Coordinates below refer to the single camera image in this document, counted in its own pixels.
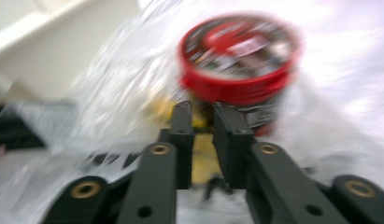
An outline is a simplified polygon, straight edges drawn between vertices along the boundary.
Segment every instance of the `clear plastic sheet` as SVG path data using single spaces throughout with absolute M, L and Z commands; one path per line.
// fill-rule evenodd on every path
M 71 97 L 76 107 L 16 108 L 50 150 L 61 154 L 25 151 L 0 158 L 0 224 L 37 223 L 56 193 L 82 175 L 112 181 L 129 172 L 91 170 L 83 162 L 96 151 L 126 157 L 154 141 L 164 124 L 150 106 L 178 89 L 178 41 L 200 21 L 243 10 L 278 15 L 301 27 L 306 37 L 299 78 L 285 94 L 277 130 L 267 140 L 287 149 L 302 167 L 312 167 L 311 176 L 324 184 L 336 175 L 354 174 L 384 188 L 383 0 L 153 1 L 79 76 Z M 55 120 L 44 125 L 66 114 L 65 108 L 66 127 Z M 241 193 L 233 213 L 230 199 L 218 196 L 202 205 L 195 194 L 179 193 L 179 221 L 204 217 L 211 223 L 251 223 L 248 208 L 240 205 Z M 218 210 L 223 203 L 229 206 Z

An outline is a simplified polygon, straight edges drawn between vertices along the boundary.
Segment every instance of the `yellow object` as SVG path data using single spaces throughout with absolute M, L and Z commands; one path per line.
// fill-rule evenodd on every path
M 220 167 L 212 145 L 212 134 L 197 134 L 192 156 L 192 182 L 197 185 L 205 184 L 214 174 L 220 174 Z
M 172 116 L 172 109 L 176 103 L 177 102 L 164 98 L 158 99 L 152 102 L 151 110 L 155 114 L 155 117 L 170 120 Z M 192 112 L 192 126 L 193 128 L 206 127 L 206 120 L 194 110 Z

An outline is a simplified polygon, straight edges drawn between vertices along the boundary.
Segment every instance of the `screw hole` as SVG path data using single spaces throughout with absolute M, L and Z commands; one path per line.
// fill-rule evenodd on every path
M 364 198 L 373 198 L 376 196 L 375 190 L 370 187 L 369 185 L 357 181 L 357 180 L 350 180 L 346 183 L 346 188 L 353 194 L 358 195 L 360 197 Z
M 149 206 L 142 206 L 138 209 L 138 215 L 140 217 L 150 217 L 151 214 L 152 214 L 152 211 Z
M 156 152 L 164 152 L 165 148 L 164 147 L 156 147 Z
M 165 147 L 165 146 L 157 146 L 157 147 L 152 148 L 150 151 L 151 151 L 151 153 L 156 154 L 156 155 L 163 155 L 163 154 L 166 154 L 167 152 L 169 152 L 169 148 Z
M 265 154 L 276 154 L 278 153 L 278 148 L 270 145 L 264 145 L 261 147 L 261 151 Z
M 316 217 L 320 217 L 323 214 L 322 210 L 319 207 L 317 207 L 316 205 L 308 205 L 308 206 L 306 206 L 306 210 L 309 214 L 316 216 Z
M 77 199 L 90 198 L 97 194 L 101 186 L 94 181 L 85 181 L 77 184 L 71 191 L 71 195 Z
M 88 185 L 88 186 L 84 186 L 80 189 L 80 193 L 88 193 L 92 190 L 92 186 L 91 185 Z

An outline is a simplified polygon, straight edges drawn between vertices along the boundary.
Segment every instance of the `red lid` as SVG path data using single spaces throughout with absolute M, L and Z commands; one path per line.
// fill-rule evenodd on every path
M 269 47 L 270 38 L 276 38 L 276 32 L 285 36 L 281 38 L 289 42 L 290 50 L 289 56 L 272 72 L 252 78 L 226 80 L 210 76 L 205 68 L 201 68 L 210 66 L 206 62 L 201 63 L 206 60 L 217 66 L 215 72 L 218 74 L 221 71 L 229 74 L 231 69 L 249 72 L 251 69 L 240 65 L 239 57 L 250 54 L 262 57 L 262 50 Z M 290 72 L 299 54 L 299 38 L 283 22 L 258 15 L 218 17 L 195 26 L 182 38 L 178 52 L 184 70 L 181 81 L 184 87 L 204 101 L 253 105 L 273 97 L 289 84 Z M 225 66 L 229 64 L 232 67 L 226 71 Z

